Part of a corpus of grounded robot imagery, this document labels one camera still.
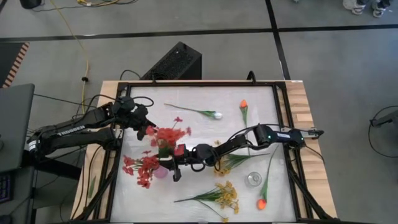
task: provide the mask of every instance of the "black metal frame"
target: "black metal frame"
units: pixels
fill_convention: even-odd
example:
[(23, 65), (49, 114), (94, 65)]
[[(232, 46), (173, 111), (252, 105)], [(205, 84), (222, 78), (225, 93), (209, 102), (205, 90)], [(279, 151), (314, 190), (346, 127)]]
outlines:
[[(283, 99), (284, 99), (284, 104), (286, 107), (286, 112), (288, 114), (288, 122), (289, 126), (292, 126), (293, 120), (292, 120), (292, 115), (290, 111), (290, 106), (289, 106), (289, 101), (287, 98), (287, 90), (286, 90), (286, 85), (285, 82), (258, 82), (253, 74), (253, 72), (249, 73), (248, 79), (252, 80), (251, 82), (145, 82), (145, 83), (119, 83), (118, 84), (118, 92), (117, 92), (117, 97), (121, 96), (122, 91), (124, 90), (126, 92), (126, 95), (131, 94), (131, 90), (134, 86), (139, 86), (139, 87), (145, 87), (145, 86), (269, 86), (272, 87), (272, 91), (274, 94), (274, 101), (275, 101), (275, 108), (277, 112), (277, 117), (278, 117), (278, 122), (280, 127), (284, 126), (284, 121), (282, 119), (282, 112), (280, 108), (280, 103), (279, 103), (279, 96), (278, 96), (278, 89), (281, 90)], [(284, 155), (285, 155), (285, 162), (286, 164), (290, 164), (290, 154), (289, 154), (289, 148), (284, 147)], [(107, 152), (104, 157), (104, 164), (103, 168), (101, 171), (101, 177), (99, 180), (99, 185), (101, 185), (105, 178), (106, 178), (106, 171), (109, 168), (109, 159), (110, 159), (110, 152)], [(121, 152), (116, 151), (116, 155), (114, 158), (114, 166), (118, 169), (118, 164), (120, 161), (121, 157)], [(296, 160), (301, 162), (300, 154), (297, 155)], [(303, 167), (302, 163), (297, 163), (297, 167), (299, 170), (302, 171), (303, 174)], [(112, 211), (112, 206), (113, 206), (113, 199), (114, 199), (114, 191), (115, 191), (115, 186), (116, 186), (116, 179), (117, 175), (112, 181), (109, 190), (109, 197), (108, 197), (108, 202), (106, 205), (106, 215), (105, 219), (102, 219), (101, 221), (109, 220), (111, 218), (111, 211)], [(293, 202), (293, 208), (294, 208), (294, 213), (296, 217), (296, 221), (301, 218), (300, 215), (300, 208), (299, 208), (299, 199), (297, 198), (297, 192), (295, 188), (294, 181), (289, 177), (289, 187), (290, 187), (290, 193), (292, 195), (292, 202)], [(94, 216), (93, 219), (98, 219), (99, 218), (99, 213), (100, 213), (100, 206), (101, 202), (96, 205), (96, 208), (94, 209)]]

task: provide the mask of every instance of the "shoe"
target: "shoe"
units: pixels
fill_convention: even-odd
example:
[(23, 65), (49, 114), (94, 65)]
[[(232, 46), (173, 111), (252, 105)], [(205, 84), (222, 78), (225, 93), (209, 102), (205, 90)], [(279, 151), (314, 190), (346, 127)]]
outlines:
[(373, 2), (373, 4), (372, 4), (373, 16), (376, 17), (376, 18), (380, 18), (384, 14), (386, 9), (385, 8), (380, 8), (377, 4), (378, 4), (377, 1)]
[(351, 10), (353, 14), (361, 15), (366, 5), (356, 3), (356, 0), (343, 0), (344, 8)]

